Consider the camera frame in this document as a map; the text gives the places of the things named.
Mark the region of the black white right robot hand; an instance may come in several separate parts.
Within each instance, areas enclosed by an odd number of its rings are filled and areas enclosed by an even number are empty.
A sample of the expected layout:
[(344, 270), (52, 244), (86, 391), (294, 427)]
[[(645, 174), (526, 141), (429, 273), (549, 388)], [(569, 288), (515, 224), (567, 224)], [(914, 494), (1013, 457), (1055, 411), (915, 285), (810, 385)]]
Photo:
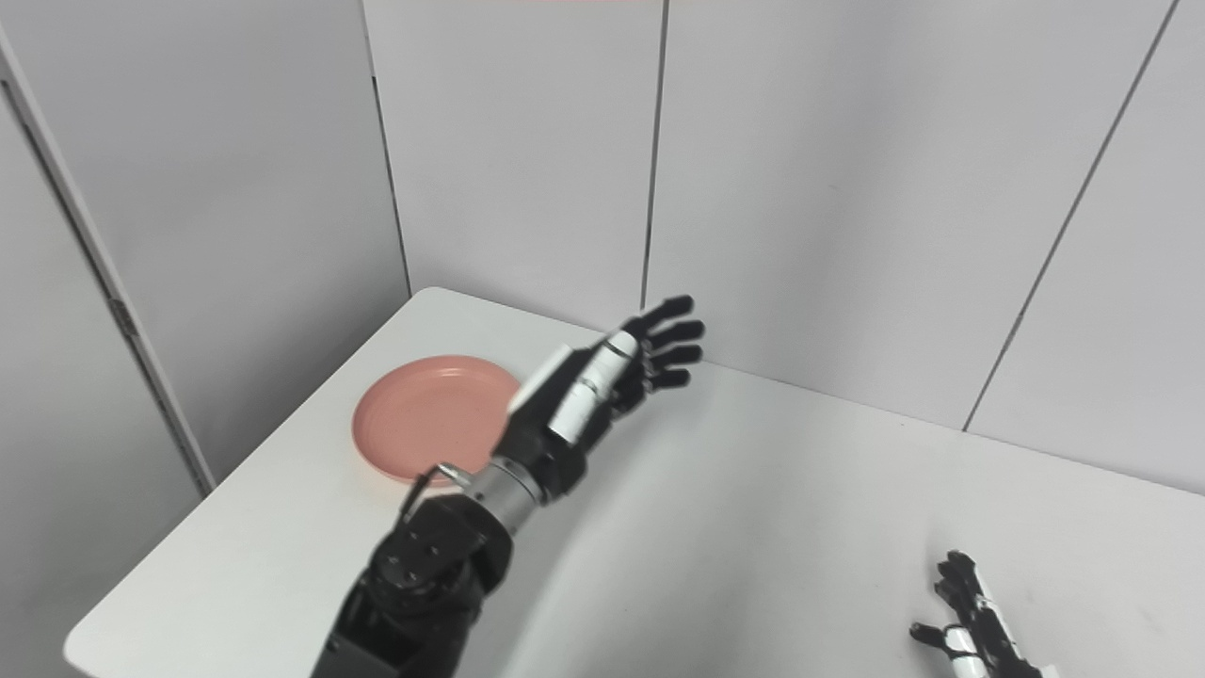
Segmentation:
[(958, 621), (942, 627), (915, 621), (909, 636), (942, 652), (956, 677), (1058, 677), (1054, 665), (1038, 667), (1019, 652), (1019, 644), (980, 574), (975, 559), (951, 550), (937, 565), (935, 592)]

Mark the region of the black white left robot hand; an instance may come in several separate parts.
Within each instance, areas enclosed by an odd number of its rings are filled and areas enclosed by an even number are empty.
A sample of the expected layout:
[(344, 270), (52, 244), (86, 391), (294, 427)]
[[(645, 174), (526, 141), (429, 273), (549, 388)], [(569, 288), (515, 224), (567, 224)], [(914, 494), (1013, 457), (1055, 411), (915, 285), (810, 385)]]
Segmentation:
[(521, 472), (539, 506), (574, 490), (590, 450), (651, 395), (684, 389), (705, 323), (689, 295), (668, 297), (584, 347), (562, 347), (509, 405), (493, 456)]

